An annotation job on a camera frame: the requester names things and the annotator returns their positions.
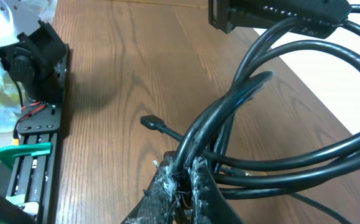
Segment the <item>green clamp on rail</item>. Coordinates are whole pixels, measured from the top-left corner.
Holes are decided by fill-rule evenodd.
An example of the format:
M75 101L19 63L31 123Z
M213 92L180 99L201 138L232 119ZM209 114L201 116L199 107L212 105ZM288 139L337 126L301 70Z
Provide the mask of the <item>green clamp on rail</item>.
M15 159L21 156L44 156L52 150L51 142L37 144L21 144L17 146L4 146L0 148L0 162L8 169L13 170Z

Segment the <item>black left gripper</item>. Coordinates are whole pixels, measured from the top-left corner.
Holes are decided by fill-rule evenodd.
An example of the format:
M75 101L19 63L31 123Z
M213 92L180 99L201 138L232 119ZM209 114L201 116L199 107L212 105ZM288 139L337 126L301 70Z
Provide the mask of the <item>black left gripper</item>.
M230 33L235 27L269 29L295 17L293 33L319 39L329 37L351 12L347 0L209 0L208 22Z

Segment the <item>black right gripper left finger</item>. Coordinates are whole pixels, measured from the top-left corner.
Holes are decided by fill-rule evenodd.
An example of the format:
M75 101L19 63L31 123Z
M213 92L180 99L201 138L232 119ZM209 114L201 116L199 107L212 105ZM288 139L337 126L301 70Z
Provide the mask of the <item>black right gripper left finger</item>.
M164 153L148 188L143 190L144 195L122 223L173 223L177 189L172 176L174 158L174 151Z

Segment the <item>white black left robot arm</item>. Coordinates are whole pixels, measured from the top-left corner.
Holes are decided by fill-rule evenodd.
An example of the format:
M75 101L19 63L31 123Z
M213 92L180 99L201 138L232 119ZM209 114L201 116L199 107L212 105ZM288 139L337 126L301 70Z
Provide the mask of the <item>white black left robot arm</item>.
M235 27L268 29L299 17L305 25L297 25L294 33L325 39L350 12L345 0L220 0L209 1L208 22L229 33ZM36 12L19 0L0 0L0 62L30 99L62 101L63 85L55 69L67 53L67 45Z

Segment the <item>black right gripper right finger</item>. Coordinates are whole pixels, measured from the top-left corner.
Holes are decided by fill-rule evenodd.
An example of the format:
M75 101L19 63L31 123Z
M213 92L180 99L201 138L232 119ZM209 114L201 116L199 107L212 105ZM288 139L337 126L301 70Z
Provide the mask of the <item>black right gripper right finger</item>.
M188 173L192 187L192 223L244 223L221 194L203 157L194 158Z

